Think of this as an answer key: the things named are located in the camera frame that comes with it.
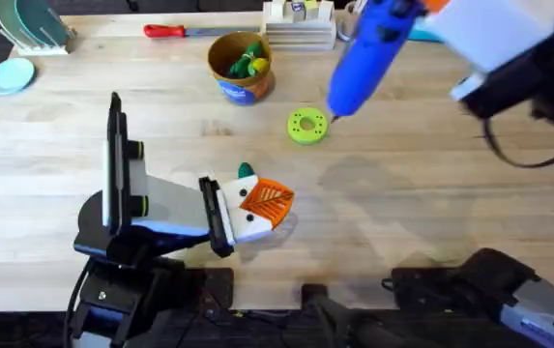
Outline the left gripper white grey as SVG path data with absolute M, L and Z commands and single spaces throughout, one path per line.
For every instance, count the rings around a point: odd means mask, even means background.
M 223 184 L 224 231 L 216 181 L 188 188 L 147 173 L 144 159 L 124 159 L 102 143 L 102 189 L 81 207 L 75 251 L 109 264 L 144 264 L 180 249 L 208 243 L 229 256 L 232 245 L 269 235 L 288 215 L 294 191 L 256 175 Z

